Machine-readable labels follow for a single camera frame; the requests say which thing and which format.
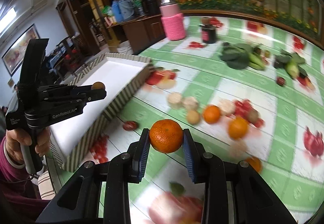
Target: apple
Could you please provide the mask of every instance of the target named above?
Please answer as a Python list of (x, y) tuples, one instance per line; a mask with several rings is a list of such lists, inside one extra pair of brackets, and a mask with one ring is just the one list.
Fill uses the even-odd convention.
[(152, 202), (148, 215), (155, 224), (201, 222), (202, 201), (194, 197), (175, 197), (164, 192)]
[(173, 80), (176, 77), (176, 73), (172, 70), (156, 70), (148, 77), (145, 83), (148, 85), (157, 85), (164, 77)]
[(304, 146), (313, 157), (321, 156), (324, 152), (323, 135), (316, 131), (316, 136), (311, 133), (308, 127), (304, 132)]

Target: framed painting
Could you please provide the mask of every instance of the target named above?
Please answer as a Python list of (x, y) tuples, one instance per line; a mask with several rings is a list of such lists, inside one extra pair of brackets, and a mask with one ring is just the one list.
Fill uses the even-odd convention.
[(6, 51), (2, 60), (12, 76), (21, 65), (29, 40), (39, 38), (34, 24), (32, 24)]

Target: striped cushion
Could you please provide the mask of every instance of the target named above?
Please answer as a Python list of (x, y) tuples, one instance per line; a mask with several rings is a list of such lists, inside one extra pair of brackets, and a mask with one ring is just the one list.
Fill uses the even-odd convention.
[(55, 197), (55, 192), (48, 171), (38, 178), (38, 189), (42, 199), (47, 200)]

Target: orange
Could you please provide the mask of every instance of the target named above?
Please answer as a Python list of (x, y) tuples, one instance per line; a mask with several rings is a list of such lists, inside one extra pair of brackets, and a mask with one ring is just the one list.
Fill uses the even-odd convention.
[(219, 107), (215, 105), (208, 105), (204, 109), (204, 112), (202, 113), (202, 117), (204, 118), (205, 122), (209, 124), (216, 123), (221, 117), (221, 110)]
[(254, 170), (256, 170), (258, 173), (261, 172), (262, 163), (259, 158), (253, 156), (253, 157), (245, 159), (245, 161), (247, 161), (254, 168)]
[(150, 129), (150, 141), (153, 148), (169, 154), (177, 151), (183, 143), (183, 131), (174, 120), (158, 120)]
[(248, 122), (240, 116), (237, 116), (234, 120), (230, 121), (228, 125), (228, 135), (237, 140), (244, 137), (248, 130)]

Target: bottle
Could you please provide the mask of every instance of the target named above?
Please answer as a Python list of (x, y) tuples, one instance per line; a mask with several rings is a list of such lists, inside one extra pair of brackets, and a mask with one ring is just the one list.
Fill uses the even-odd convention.
[(175, 0), (161, 0), (161, 21), (166, 37), (176, 41), (184, 39), (186, 30), (183, 25), (183, 14)]
[(217, 41), (216, 38), (216, 27), (210, 24), (210, 19), (208, 17), (202, 17), (200, 25), (201, 27), (201, 38), (206, 44), (213, 44)]
[(113, 12), (115, 19), (118, 23), (124, 21), (122, 13), (119, 9), (119, 4), (118, 4), (117, 0), (112, 1), (111, 9), (112, 9), (112, 12)]
[(160, 10), (163, 17), (171, 17), (180, 13), (176, 0), (160, 0)]
[(142, 6), (142, 1), (141, 0), (130, 0), (132, 2), (134, 12), (136, 16), (143, 16), (145, 15), (143, 6)]
[(160, 9), (157, 0), (144, 0), (145, 8), (148, 15), (157, 15), (160, 13)]
[(130, 0), (119, 0), (118, 5), (125, 21), (135, 18), (134, 8)]

